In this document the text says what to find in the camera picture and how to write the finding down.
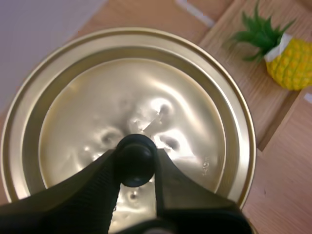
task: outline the yellow pineapple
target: yellow pineapple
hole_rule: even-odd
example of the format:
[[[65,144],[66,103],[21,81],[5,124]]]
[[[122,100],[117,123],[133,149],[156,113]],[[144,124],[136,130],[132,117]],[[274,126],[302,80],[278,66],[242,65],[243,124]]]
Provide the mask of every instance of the yellow pineapple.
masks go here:
[[[247,31],[237,32],[232,39],[259,47],[258,53],[244,60],[265,59],[270,76],[282,87],[300,90],[312,85],[312,42],[292,38],[285,31],[294,23],[272,29],[271,17],[265,19],[258,14],[258,4],[254,16],[244,12],[242,21]]]

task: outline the gold metal lid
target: gold metal lid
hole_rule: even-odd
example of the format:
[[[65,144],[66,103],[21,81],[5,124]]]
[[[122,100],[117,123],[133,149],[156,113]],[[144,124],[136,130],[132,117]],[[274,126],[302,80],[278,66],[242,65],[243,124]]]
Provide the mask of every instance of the gold metal lid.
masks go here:
[[[3,133],[9,200],[65,180],[133,133],[241,207],[254,173],[253,123],[233,79],[198,46],[152,29],[104,30],[55,51],[19,90]],[[122,186],[110,232],[155,216],[154,193],[153,180]]]

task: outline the white wall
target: white wall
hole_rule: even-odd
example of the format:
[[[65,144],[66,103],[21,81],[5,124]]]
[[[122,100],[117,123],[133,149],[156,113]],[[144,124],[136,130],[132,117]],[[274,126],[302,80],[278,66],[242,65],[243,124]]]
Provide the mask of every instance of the white wall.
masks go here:
[[[0,113],[29,72],[105,0],[0,0]]]

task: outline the wooden tray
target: wooden tray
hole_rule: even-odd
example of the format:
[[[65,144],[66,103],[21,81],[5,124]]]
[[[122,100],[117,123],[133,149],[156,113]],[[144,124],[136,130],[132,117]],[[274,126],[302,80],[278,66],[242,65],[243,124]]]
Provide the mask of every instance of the wooden tray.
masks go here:
[[[281,120],[299,92],[290,92],[278,86],[267,74],[265,63],[246,63],[242,57],[255,52],[247,44],[234,48],[224,42],[234,33],[243,30],[241,14],[253,14],[256,0],[236,0],[217,24],[200,42],[200,46],[214,56],[232,75],[240,87],[251,110],[259,149],[264,150]],[[312,14],[293,0],[261,0],[259,13],[273,15],[273,25],[296,19],[288,33],[312,39]]]

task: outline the toy pineapple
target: toy pineapple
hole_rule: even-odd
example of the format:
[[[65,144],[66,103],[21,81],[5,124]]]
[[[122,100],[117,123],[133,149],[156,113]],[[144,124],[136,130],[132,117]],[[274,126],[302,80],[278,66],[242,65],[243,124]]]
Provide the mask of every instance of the toy pineapple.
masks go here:
[[[232,39],[259,47],[257,54],[244,60],[265,59],[270,76],[282,87],[300,90],[312,85],[312,42],[295,39],[285,33],[294,20],[282,30],[272,29],[271,17],[258,15],[258,4],[254,16],[243,12],[242,21],[247,31],[237,32]]]

